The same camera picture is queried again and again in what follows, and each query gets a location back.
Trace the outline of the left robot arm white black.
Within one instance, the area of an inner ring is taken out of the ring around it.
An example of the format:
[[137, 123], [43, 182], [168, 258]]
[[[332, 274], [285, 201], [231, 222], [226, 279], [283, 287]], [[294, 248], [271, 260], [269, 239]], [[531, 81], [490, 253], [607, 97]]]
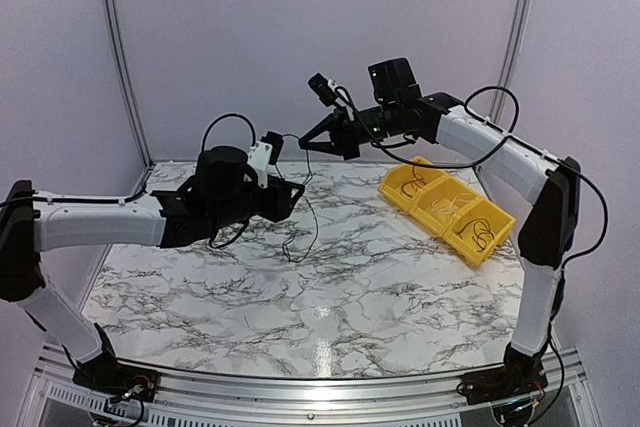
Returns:
[[116, 244], [181, 248], [198, 241], [215, 248], [226, 227], [245, 231], [253, 217], [283, 221], [305, 187], [270, 174], [281, 145], [281, 135], [269, 132], [254, 137], [247, 151], [203, 147], [194, 173], [177, 189], [129, 197], [71, 197], [15, 182], [1, 204], [2, 300], [18, 304], [63, 346], [81, 379], [119, 391], [126, 370], [106, 333], [47, 279], [42, 253]]

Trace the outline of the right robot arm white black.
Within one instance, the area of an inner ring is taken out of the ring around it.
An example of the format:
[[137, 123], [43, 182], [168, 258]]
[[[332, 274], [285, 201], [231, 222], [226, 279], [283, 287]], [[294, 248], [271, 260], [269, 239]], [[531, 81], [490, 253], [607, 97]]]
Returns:
[[376, 104], [366, 110], [358, 109], [347, 89], [335, 81], [320, 73], [309, 79], [311, 90], [332, 111], [302, 136], [299, 145], [351, 160], [366, 143], [386, 152], [386, 138], [420, 138], [469, 158], [470, 167], [484, 167], [530, 204], [518, 236], [523, 290], [503, 364], [471, 372], [460, 381], [469, 398], [519, 394], [533, 386], [542, 371], [552, 323], [564, 299], [567, 264], [590, 253], [574, 253], [571, 248], [581, 187], [592, 182], [575, 159], [560, 159], [519, 139], [511, 128], [475, 113], [468, 100], [444, 92], [423, 94], [405, 58], [371, 65], [368, 74]]

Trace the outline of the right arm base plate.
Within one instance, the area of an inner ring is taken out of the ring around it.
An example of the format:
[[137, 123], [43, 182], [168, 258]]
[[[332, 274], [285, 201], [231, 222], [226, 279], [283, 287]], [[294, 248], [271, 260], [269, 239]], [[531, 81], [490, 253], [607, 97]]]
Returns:
[[477, 405], [540, 392], [547, 386], [544, 371], [524, 379], [519, 374], [509, 374], [505, 367], [498, 367], [463, 374], [456, 392], [466, 398], [468, 405]]

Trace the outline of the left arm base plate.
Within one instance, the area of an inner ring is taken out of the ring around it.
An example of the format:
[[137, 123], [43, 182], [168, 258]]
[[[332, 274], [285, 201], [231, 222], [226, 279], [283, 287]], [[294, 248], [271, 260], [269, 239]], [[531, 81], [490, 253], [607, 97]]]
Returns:
[[130, 393], [144, 402], [154, 400], [160, 374], [156, 370], [123, 364], [111, 358], [96, 358], [78, 363], [73, 383], [88, 389], [125, 399]]

